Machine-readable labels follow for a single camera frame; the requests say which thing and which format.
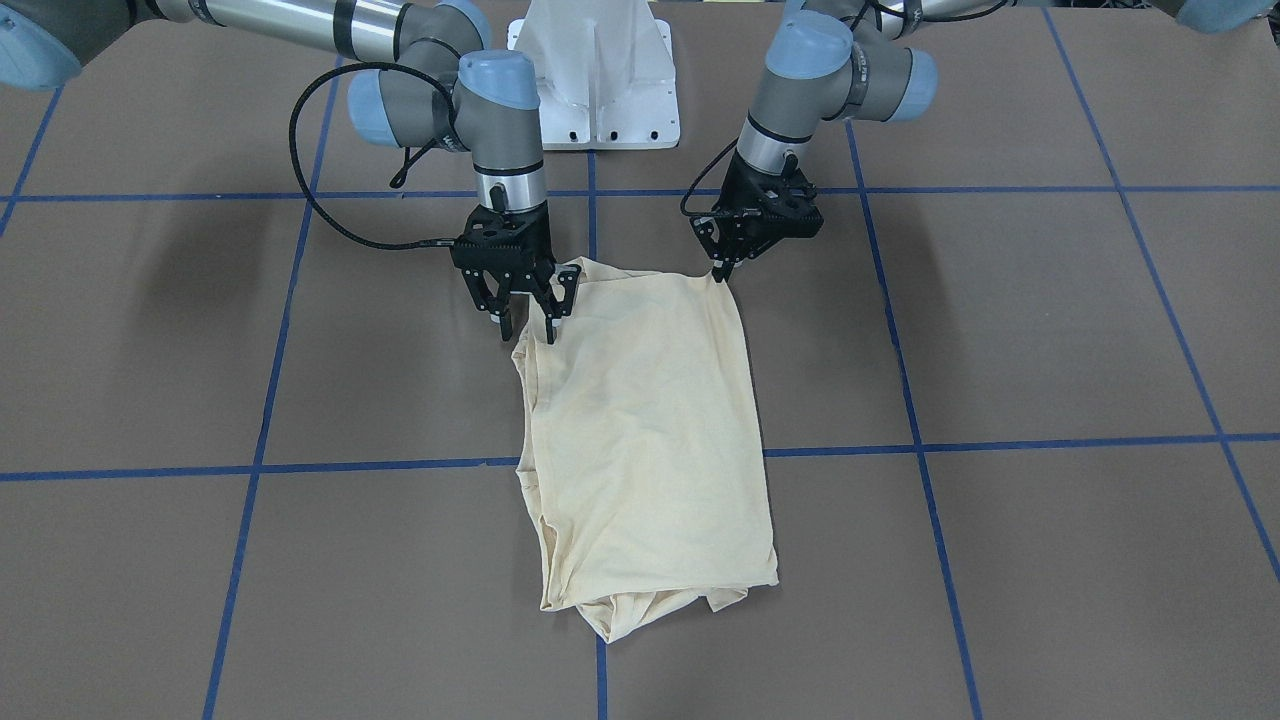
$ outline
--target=black cable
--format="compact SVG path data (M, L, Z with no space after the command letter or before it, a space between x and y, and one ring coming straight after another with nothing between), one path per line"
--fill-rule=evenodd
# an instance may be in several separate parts
M872 8L876 8L881 14L891 15L891 17L895 17L895 18L899 18L899 19L904 19L904 20L911 19L911 18L906 17L906 13L895 10L892 8L887 8L879 0L865 0L865 3L867 3L867 5L870 5ZM1012 5L1016 5L1016 4L1018 4L1018 0L1014 0ZM942 18L922 17L920 22L922 23L961 23L961 22L965 22L965 20L975 20L978 18L986 18L987 15L995 13L996 10L1004 8L1005 5L1010 5L1010 0L997 0L996 4L992 5L991 8L987 8L986 10L978 10L977 13L969 13L968 15L947 15L947 17L942 17Z
M449 54L453 55L456 60L462 59L462 54L458 53L457 47L449 45L448 42L440 40L439 37L424 37L422 40L415 40L413 42L430 42L431 45L439 45L440 47L448 50Z
M863 22L863 18L867 15L867 10L870 9L872 6L869 3L863 3L863 9L858 10L856 15L845 15L844 18L840 18L840 22L849 23L849 20L854 20L852 24L849 26L849 29L858 29L858 24Z
M703 168L703 172L698 173L698 177L694 178L694 183L689 186L689 190L685 191L685 196L680 199L680 214L682 214L686 218L732 218L733 217L733 213L731 213L728 210L712 210L710 213L692 213L692 211L689 210L689 199L692 197L694 191L698 190L698 183L703 182L703 178L707 177L707 173L712 172L712 169L716 168L716 165L718 165L719 161L723 160L724 156L728 155L728 151L732 150L735 146L737 146L737 138L736 137L732 140L732 142L730 142L728 145L724 146L724 150L719 151L719 155L717 155L714 160L712 160L710 163L708 163L708 165L705 168Z
M302 161L298 159L298 118L302 117L302 108L306 106L307 100L311 100L311 96L315 95L315 92L320 90L320 87L324 86L326 82L337 77L349 73L356 73L360 70L396 70L404 73L407 76L416 77L429 83L431 87L436 90L436 92L440 94L442 97L444 97L444 104L449 110L449 132L457 136L457 131L453 129L453 120L457 115L457 111L453 108L453 100L449 99L448 88L440 85L440 81L433 78L431 76L415 70L413 68L397 65L394 63L353 63L351 65L334 68L324 73L323 76L317 77L316 79L311 81L311 85L308 85L307 88L302 91L302 95L298 96L298 101L293 105L293 114L289 115L289 160L293 161L293 176L298 181L298 187L302 188L302 195L306 196L307 199L307 205L311 205L311 209L315 210L316 214L320 215L321 219L324 219L324 222L329 223L329 227L342 233L343 237L355 241L360 245L364 245L365 247L372 247L374 250L416 250L419 247L452 247L454 243L454 238L452 237L419 240L415 242L401 242L401 243L374 242L371 240L360 237L358 234L343 227L342 223L333 219L333 217L329 215L329 213L326 213L324 208L320 206L320 201L316 200L315 193L311 192L311 186L307 183L307 178L302 173ZM430 147L424 149L421 154L425 154L426 150L430 150Z
M387 183L387 187L389 187L392 190L399 190L399 188L404 187L404 181L408 179L408 170L413 165L416 165L419 160L422 159L422 155L426 155L426 152L429 150L431 150L433 147L436 147L436 146L438 146L438 143L433 140L433 141L428 142L426 145L424 145L417 152L413 152L412 155L410 155L410 150L408 150L408 147L406 147L404 149L404 164L402 164L401 169L397 170L397 173L394 176L392 176L392 179L390 179L390 182Z

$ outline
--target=blue tape line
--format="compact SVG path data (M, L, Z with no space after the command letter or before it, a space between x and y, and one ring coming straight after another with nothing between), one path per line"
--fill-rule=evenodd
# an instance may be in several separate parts
M609 720L609 646L595 635L595 717Z
M864 445L852 447L778 447L765 450L765 457L847 457L851 455L904 455L915 452L914 445Z
M924 187L868 187L870 195L983 195L1010 192L1115 192L1108 184L975 184L975 186L924 186Z
M933 528L933 544L938 553L938 566L942 570L942 585L947 593L947 607L951 611L951 626L956 635L956 648L960 652L960 664L964 669L965 688L969 691L969 708L974 720L982 720L982 701L978 697L978 682L974 678L973 661L969 656L969 639L964 632L964 618L960 614L960 600L956 594L955 578L951 575L951 560L947 555L946 538L942 534L942 520L938 518L938 505L933 495L933 479L929 477L929 462L924 454L924 443L920 438L920 424L915 415L915 402L911 400L911 380L906 374L906 356L902 354L902 343L897 334L897 320L893 319L893 300L888 292L888 279L884 274L884 263L881 259L879 241L876 236L876 222L872 218L870 197L867 195L867 181L863 177L863 164L858 156L858 141L854 137L852 124L845 123L845 137L849 141L849 156L854 163L854 177L858 187L863 190L859 199L863 205L863 218L867 222L867 240L870 243L872 260L876 264L876 281L879 283L881 295L884 299L884 322L888 325L888 337L893 343L893 355L897 357L899 379L902 383L902 402L906 405L906 421L911 427L911 443L915 452L915 464L920 471L920 487L924 491L924 503L929 511L929 525Z
M1280 184L1147 184L1124 186L1125 192L1280 192ZM1034 186L919 186L919 187L819 187L820 195L1000 195L1000 193L1038 193L1038 192L1115 192L1115 186L1092 184L1034 184ZM684 190L639 188L639 190L550 190L550 197L680 197ZM714 196L718 190L698 188L695 196ZM471 197L474 190L335 190L316 192L320 200L403 200L407 197ZM170 193L81 193L81 195L0 195L0 202L182 202L198 200L302 200L301 192L170 192Z
M1125 184L1125 192L1280 192L1280 184Z
M586 256L598 259L599 242L595 234L596 199L600 191L595 187L595 150L586 151Z
M1276 442L1280 433L1235 433L1226 436L1228 442Z
M247 475L252 465L210 465L196 468L119 468L108 470L35 470L0 473L0 483L50 480L110 480L134 478L196 478L207 475Z
M1082 439L1020 439L991 442L924 443L924 452L992 452L1005 450L1078 450L1085 447L1151 447L1161 445L1204 445L1219 442L1217 436L1153 436Z
M4 237L4 231L9 227L9 218L13 218L13 209L18 205L18 199L22 196L22 187L27 184L27 176L31 174L31 167L36 163L36 152L40 152L40 145L45 141L49 120L54 119L54 110L58 109L58 101L61 99L63 88L59 87L54 91L54 96L49 99L49 106L45 108L45 117L40 119L36 137L31 140L31 147L27 150L27 159L23 160L18 179L13 183L13 192L4 205L4 214L0 215L0 237Z
M301 192L170 192L23 195L19 202L184 202L198 200L302 200Z
M223 662L227 659L227 641L232 634L232 615L236 611L236 596L239 593L241 568L244 565L244 547L248 544L248 528L253 521L253 503L257 501L257 480L255 473L248 478L244 489L244 509L241 511L239 533L236 536L236 556L232 559L230 579L227 584L227 602L218 623L218 646L214 648L214 664L209 670L209 689L205 692L204 720L214 719L214 706L218 703L218 687L223 679Z
M358 473L378 470L442 470L448 468L515 468L518 457L452 457L442 460L381 460L367 462L288 462L262 465L264 475Z
M1228 442L1260 443L1280 442L1280 433L1225 434ZM1080 439L1018 439L988 442L936 442L920 445L922 451L942 455L948 452L1009 452L1019 450L1079 450L1089 447L1160 447L1174 445L1217 443L1217 436L1151 436ZM774 447L765 448L765 457L850 457L860 455L910 455L914 445L859 445L831 447ZM369 460L349 462L278 462L262 465L195 465L174 468L111 468L93 470L22 470L0 473L0 483L45 480L106 480L131 478L192 478L207 475L289 475L308 473L358 473L384 470L439 470L449 468L513 468L520 462L515 456L498 457L442 457L422 460Z
M342 65L342 58L334 60L334 68ZM315 165L311 169L311 187L320 183L320 169L324 167L324 150L329 141L329 124L333 119L334 101L338 99L338 83L329 85L329 100L325 102L324 119L320 124L320 141L316 147ZM279 387L280 368L284 363L284 347L289 337L289 313L293 306L293 292L298 284L298 272L302 268L302 255L307 246L307 233L311 229L311 205L302 210L302 227L298 229L298 241L293 251L293 268L289 273L289 290L284 296L284 310L280 314L280 332L275 342L275 357L271 361L271 378L266 386L266 398L262 402L262 425L259 430L257 448L253 452L253 465L261 465L266 456L266 438L271 429L271 414L275 409L275 392ZM227 602L223 605L223 619L218 628L218 646L214 650L214 662L209 671L209 691L205 694L204 720L212 720L214 707L218 703L218 687L221 683L223 662L227 659L227 642L230 637L232 619L236 614L236 597L239 592L241 570L244 568L244 550L248 544L248 533L253 521L253 505L257 501L257 484L260 474L250 475L248 488L244 493L244 510L241 515L239 534L236 539L236 556L232 561L230 580L227 585Z
M1115 163L1111 159L1111 152L1107 151L1107 143L1102 138L1102 131L1098 128L1098 123L1093 117L1089 101L1084 97L1084 88L1080 86L1080 81L1075 74L1075 68L1071 65L1071 59L1068 56L1066 46L1062 44L1061 36L1057 33L1053 18L1050 17L1048 9L1044 8L1041 9L1041 14L1044 15L1044 22L1048 24L1050 35L1053 36L1053 44L1057 45L1057 53L1062 58L1062 65L1066 67L1066 74L1071 79L1071 87L1075 88L1075 96L1080 101L1084 117L1089 120L1089 128L1093 131L1093 138L1097 141L1098 150L1102 152L1102 160L1107 165L1107 172L1111 173L1111 182L1115 183L1115 191L1120 195L1120 204L1124 205L1125 215L1129 218L1129 227L1133 229L1134 240L1138 241L1138 250L1142 251L1142 259L1147 264L1147 272L1151 274L1151 282L1156 286L1156 293L1160 295L1160 302L1164 305L1165 314L1169 316L1169 324L1174 328L1174 336L1178 338L1178 346L1181 348L1183 357L1187 360L1187 368L1190 370L1192 379L1196 382L1196 389L1199 392L1201 401L1204 404L1204 411L1208 414L1210 423L1213 425L1213 433L1217 436L1219 443L1222 447L1222 455L1226 457L1226 464L1231 469L1231 475L1235 478L1236 488L1239 488L1240 497L1244 500L1244 506L1249 512L1249 518L1253 520L1253 528L1258 533L1258 541L1262 543L1262 550L1266 552L1267 560L1271 562L1271 571L1275 574L1276 582L1280 582L1280 559L1276 557L1275 546L1271 543L1271 537L1267 534L1266 525L1262 524L1262 516L1258 514L1258 509L1253 502L1253 495L1249 492L1248 483L1244 482L1244 475L1240 473L1240 468L1235 462L1235 454L1231 451L1226 433L1222 432L1222 423L1217 416L1217 410L1213 409L1213 401L1208 396L1208 388L1204 384L1204 378L1201 375L1199 368L1196 365L1196 357L1192 355L1190 343L1183 333L1183 325L1178 322L1178 315L1174 313L1174 304L1169 299L1169 293L1165 291L1165 283L1160 279L1160 272L1156 269L1156 261L1151 255L1151 249L1147 246L1147 238L1143 236L1142 228L1138 224L1138 217L1133 211L1133 205L1129 204L1129 195L1126 193L1125 187L1120 183L1120 174L1116 172Z

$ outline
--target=blue joint cap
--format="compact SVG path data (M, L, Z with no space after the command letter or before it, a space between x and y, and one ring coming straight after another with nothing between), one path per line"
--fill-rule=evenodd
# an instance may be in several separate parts
M516 110L538 109L534 63L515 50L476 50L458 63L458 82L490 102Z
M817 79L844 67L852 50L854 33L844 23L813 10L796 10L782 17L764 65L787 79Z
M347 87L347 115L365 142L399 147L383 104L380 76L378 70L361 70L351 78L351 86Z
M902 102L899 104L897 110L893 110L888 120L884 120L888 123L919 118L933 104L933 95L938 91L938 64L933 61L933 56L924 50L909 50L911 53L911 73L906 77Z
M0 5L0 83L54 90L83 69L76 54L23 14Z
M1274 0L1187 0L1178 24L1199 32L1226 32L1267 12Z
M440 0L438 5L448 5L467 17L476 32L480 33L480 46L485 50L493 44L493 29L489 27L489 18L471 4L471 0Z

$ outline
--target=folded t-shirt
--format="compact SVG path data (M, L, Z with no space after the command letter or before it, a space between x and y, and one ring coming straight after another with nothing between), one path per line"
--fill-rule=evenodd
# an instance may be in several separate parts
M605 642L705 597L778 583L742 323L709 275L579 259L548 345L531 310L512 354L525 395L517 475L543 555L541 609Z

